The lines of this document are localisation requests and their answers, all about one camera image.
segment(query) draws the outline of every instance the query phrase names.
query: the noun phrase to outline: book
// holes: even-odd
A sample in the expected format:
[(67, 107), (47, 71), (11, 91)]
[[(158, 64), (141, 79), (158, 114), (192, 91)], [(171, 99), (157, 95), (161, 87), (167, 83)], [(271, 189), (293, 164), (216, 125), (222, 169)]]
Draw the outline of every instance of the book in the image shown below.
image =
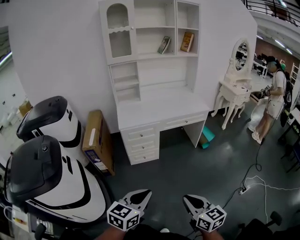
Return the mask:
[(171, 41), (170, 37), (164, 36), (164, 39), (161, 42), (157, 52), (160, 54), (164, 54), (170, 44), (170, 41)]
[(194, 40), (194, 34), (191, 32), (186, 32), (184, 34), (180, 50), (189, 52), (189, 50), (191, 49), (193, 40)]

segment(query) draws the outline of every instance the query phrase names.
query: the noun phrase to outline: railing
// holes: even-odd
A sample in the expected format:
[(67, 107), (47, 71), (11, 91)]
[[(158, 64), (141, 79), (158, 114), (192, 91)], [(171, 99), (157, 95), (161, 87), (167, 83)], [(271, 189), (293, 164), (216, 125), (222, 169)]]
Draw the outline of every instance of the railing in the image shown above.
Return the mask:
[(282, 0), (242, 0), (249, 11), (279, 18), (300, 27), (300, 7)]

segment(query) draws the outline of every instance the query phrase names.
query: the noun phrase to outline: arched glass cabinet door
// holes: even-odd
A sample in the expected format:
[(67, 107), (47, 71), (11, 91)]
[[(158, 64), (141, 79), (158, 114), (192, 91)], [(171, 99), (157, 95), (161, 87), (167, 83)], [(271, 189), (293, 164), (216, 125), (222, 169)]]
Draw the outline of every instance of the arched glass cabinet door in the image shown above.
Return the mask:
[(137, 60), (134, 0), (99, 2), (108, 65)]

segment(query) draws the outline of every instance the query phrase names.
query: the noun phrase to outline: cardboard box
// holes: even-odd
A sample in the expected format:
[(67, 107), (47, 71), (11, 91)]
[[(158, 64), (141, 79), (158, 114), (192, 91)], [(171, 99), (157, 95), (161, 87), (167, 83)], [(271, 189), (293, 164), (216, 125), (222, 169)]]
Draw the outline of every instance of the cardboard box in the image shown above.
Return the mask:
[(30, 101), (24, 101), (21, 106), (19, 106), (20, 114), (24, 117), (26, 113), (31, 110)]
[(82, 150), (105, 175), (115, 175), (112, 139), (100, 110), (89, 113)]

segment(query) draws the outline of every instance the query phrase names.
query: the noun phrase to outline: oval mirror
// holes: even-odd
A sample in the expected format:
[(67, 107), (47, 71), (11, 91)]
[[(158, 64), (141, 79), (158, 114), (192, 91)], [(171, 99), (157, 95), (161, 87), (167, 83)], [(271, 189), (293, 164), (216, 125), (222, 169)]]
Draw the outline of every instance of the oval mirror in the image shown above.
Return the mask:
[(241, 43), (235, 54), (235, 67), (238, 71), (244, 67), (247, 60), (247, 56), (248, 56), (248, 47), (246, 43)]

